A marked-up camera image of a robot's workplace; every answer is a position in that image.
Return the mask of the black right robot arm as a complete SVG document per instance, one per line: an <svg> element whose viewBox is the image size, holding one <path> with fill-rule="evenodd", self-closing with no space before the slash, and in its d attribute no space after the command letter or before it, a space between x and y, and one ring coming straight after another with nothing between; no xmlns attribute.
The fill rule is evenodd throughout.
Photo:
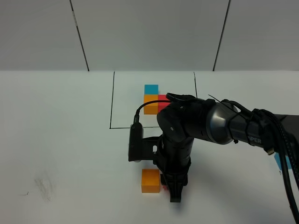
<svg viewBox="0 0 299 224"><path fill-rule="evenodd" d="M180 202L182 189L188 183L191 149L195 139L220 145L245 142L261 147L267 154L277 154L281 164L287 197L293 200L288 169L299 177L299 118L278 115L264 109L246 109L241 104L213 99L202 100L191 95L167 94L170 104L157 115L162 136L158 154L162 161L163 185L172 202Z"/></svg>

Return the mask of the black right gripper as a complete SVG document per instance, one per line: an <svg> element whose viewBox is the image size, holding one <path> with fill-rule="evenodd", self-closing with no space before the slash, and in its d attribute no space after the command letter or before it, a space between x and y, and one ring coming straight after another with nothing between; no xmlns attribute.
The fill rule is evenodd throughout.
<svg viewBox="0 0 299 224"><path fill-rule="evenodd" d="M159 143L159 153L165 158L164 170L178 172L183 170L191 160L192 138L174 142L165 134ZM170 202L181 202L183 187L187 185L187 174L163 174L163 185L170 193Z"/></svg>

